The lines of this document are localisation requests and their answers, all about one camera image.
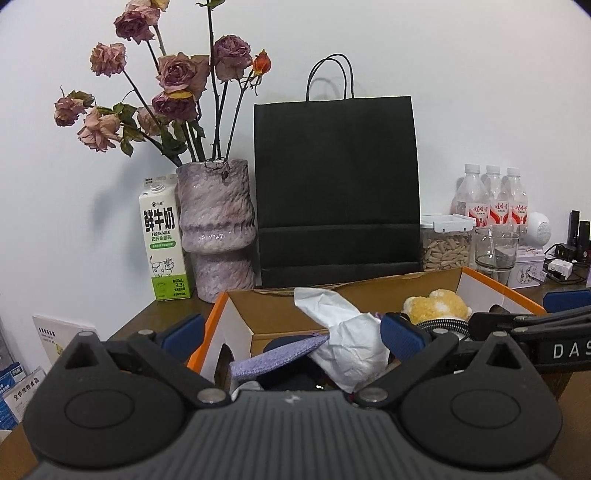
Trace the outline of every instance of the metal screw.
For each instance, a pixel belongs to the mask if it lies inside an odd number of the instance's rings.
[[[368,403],[379,403],[388,398],[388,392],[379,387],[364,388],[359,392],[359,398]]]
[[[226,392],[219,388],[205,388],[197,394],[197,399],[201,403],[220,403],[226,400]]]

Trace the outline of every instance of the black paper bag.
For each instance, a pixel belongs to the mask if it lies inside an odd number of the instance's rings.
[[[316,70],[333,57],[312,69],[307,98]],[[411,99],[353,93],[352,82],[350,99],[255,105],[264,287],[420,270]]]

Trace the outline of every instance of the blue package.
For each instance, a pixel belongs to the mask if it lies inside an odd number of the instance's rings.
[[[0,395],[2,395],[6,390],[14,387],[25,377],[25,372],[23,371],[19,362],[16,362],[10,367],[2,370],[0,372]],[[6,405],[6,402],[0,396],[0,429],[12,430],[17,425],[18,422],[12,415],[10,408],[8,408],[8,405]]]

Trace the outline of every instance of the white speaker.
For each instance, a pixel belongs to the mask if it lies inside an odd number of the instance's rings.
[[[527,231],[523,242],[531,247],[542,248],[550,241],[552,229],[548,217],[540,212],[533,212],[527,216]]]

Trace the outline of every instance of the white tissue paper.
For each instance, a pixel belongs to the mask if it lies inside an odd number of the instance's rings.
[[[296,288],[295,306],[329,330],[329,339],[309,357],[347,393],[384,373],[389,350],[382,343],[379,323],[361,313],[335,291]]]

